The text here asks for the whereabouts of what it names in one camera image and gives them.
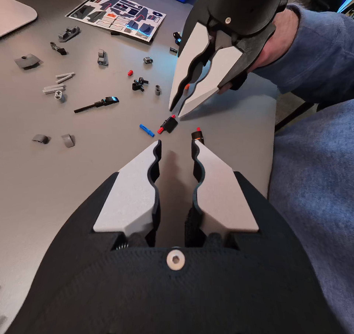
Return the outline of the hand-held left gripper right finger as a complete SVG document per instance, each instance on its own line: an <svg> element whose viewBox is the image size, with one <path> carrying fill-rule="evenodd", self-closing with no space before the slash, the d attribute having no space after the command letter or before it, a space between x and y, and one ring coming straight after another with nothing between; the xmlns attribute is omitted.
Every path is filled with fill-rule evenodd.
<svg viewBox="0 0 354 334"><path fill-rule="evenodd" d="M208 236L218 233L225 239L231 232L259 231L232 168L200 141L194 140L201 181L197 187L197 206L202 211L201 230Z"/></svg>

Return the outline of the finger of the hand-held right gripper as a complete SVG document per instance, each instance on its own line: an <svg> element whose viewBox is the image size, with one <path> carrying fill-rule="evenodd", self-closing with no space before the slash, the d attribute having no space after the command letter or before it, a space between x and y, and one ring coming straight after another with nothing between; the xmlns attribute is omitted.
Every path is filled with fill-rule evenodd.
<svg viewBox="0 0 354 334"><path fill-rule="evenodd" d="M210 43L207 27L196 23L188 41L178 54L173 78L169 111L172 111L180 100L187 84L195 83L202 73L202 55Z"/></svg>
<svg viewBox="0 0 354 334"><path fill-rule="evenodd" d="M184 101L178 117L187 115L217 93L219 84L241 56L242 52L234 46L219 49L211 60L206 76L196 84L192 95Z"/></svg>

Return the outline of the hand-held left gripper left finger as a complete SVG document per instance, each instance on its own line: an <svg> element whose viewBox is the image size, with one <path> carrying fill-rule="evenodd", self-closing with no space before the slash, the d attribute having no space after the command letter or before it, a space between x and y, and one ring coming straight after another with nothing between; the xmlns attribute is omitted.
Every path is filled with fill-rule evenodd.
<svg viewBox="0 0 354 334"><path fill-rule="evenodd" d="M95 232L139 233L155 246L160 201L155 181L160 175L162 143L153 142L122 167L93 226Z"/></svg>

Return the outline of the black lego cylinder red tip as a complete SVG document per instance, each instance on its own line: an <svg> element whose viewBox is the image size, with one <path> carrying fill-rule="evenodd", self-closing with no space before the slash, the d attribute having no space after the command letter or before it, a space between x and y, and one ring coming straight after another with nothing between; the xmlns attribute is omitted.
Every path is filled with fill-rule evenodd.
<svg viewBox="0 0 354 334"><path fill-rule="evenodd" d="M203 137L203 134L202 134L202 131L201 131L200 127L197 127L197 130L195 132L192 132L191 136L192 136L192 140L199 141L203 145L205 144L204 143L204 137Z"/></svg>

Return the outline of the black lego connector red pins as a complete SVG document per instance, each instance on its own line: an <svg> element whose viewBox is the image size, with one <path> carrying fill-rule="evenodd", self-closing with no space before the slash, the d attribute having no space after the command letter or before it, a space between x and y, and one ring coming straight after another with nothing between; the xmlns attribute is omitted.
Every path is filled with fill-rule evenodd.
<svg viewBox="0 0 354 334"><path fill-rule="evenodd" d="M161 127L158 129L157 133L161 134L164 131L171 133L178 125L178 121L175 119L175 117L175 115L172 115L168 119L166 119L161 125Z"/></svg>

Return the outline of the person's right forearm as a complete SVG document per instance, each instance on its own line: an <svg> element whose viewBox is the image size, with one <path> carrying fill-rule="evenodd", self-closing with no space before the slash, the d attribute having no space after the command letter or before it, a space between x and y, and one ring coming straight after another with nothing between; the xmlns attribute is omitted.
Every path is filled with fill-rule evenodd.
<svg viewBox="0 0 354 334"><path fill-rule="evenodd" d="M337 104L354 97L354 21L335 12L313 12L297 4L288 9L299 28L287 53L254 72L304 101Z"/></svg>

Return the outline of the lego sticker sheet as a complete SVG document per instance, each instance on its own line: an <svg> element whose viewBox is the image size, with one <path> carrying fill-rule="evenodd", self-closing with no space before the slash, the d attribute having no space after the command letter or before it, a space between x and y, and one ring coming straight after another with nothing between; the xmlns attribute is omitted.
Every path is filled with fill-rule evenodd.
<svg viewBox="0 0 354 334"><path fill-rule="evenodd" d="M86 0L66 17L149 43L166 14L130 0Z"/></svg>

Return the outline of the black lego axle piece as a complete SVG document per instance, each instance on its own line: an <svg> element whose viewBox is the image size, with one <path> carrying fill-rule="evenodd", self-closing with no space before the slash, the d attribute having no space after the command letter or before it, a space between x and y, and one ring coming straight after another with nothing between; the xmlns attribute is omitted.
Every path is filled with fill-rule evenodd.
<svg viewBox="0 0 354 334"><path fill-rule="evenodd" d="M112 104L115 104L115 103L119 103L119 99L117 97L114 97L114 96L109 96L109 97L105 97L104 99L101 99L98 102L95 102L92 105L76 109L76 110L74 110L74 113L80 113L80 112L83 112L83 111L86 111L86 110L89 110L89 109L92 109L92 108L99 108L99 107L102 107L102 106L109 106L109 105L112 105Z"/></svg>

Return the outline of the dark grey lego panel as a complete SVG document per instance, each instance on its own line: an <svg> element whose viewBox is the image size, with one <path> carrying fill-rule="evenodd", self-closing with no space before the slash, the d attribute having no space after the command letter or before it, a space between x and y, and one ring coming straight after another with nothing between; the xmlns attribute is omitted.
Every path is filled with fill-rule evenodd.
<svg viewBox="0 0 354 334"><path fill-rule="evenodd" d="M67 42L81 32L78 26L68 27L65 32L58 35L59 42Z"/></svg>

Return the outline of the small black lego connector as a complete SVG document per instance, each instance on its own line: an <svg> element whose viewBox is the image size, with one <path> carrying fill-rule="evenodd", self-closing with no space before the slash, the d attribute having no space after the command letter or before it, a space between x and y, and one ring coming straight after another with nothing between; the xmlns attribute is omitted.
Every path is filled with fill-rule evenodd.
<svg viewBox="0 0 354 334"><path fill-rule="evenodd" d="M62 56L67 55L66 50L65 50L64 48L61 48L61 47L57 46L57 45L55 44L55 42L50 42L50 46L51 46L51 48L52 48L54 51L60 53Z"/></svg>

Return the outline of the dark grey flat lego piece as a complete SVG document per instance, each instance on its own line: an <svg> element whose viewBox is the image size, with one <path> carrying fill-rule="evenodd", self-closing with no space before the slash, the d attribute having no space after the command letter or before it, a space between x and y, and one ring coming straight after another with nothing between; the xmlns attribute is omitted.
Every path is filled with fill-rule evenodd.
<svg viewBox="0 0 354 334"><path fill-rule="evenodd" d="M27 69L37 65L41 60L33 54L27 54L14 61L21 69Z"/></svg>

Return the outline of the person's right hand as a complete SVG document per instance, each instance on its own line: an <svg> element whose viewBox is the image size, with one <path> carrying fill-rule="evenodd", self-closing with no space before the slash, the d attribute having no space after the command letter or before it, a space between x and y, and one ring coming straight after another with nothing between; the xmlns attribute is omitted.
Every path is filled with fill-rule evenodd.
<svg viewBox="0 0 354 334"><path fill-rule="evenodd" d="M275 32L266 42L259 57L247 70L247 73L267 66L281 58L291 47L299 27L299 18L290 9L277 13L273 19Z"/></svg>

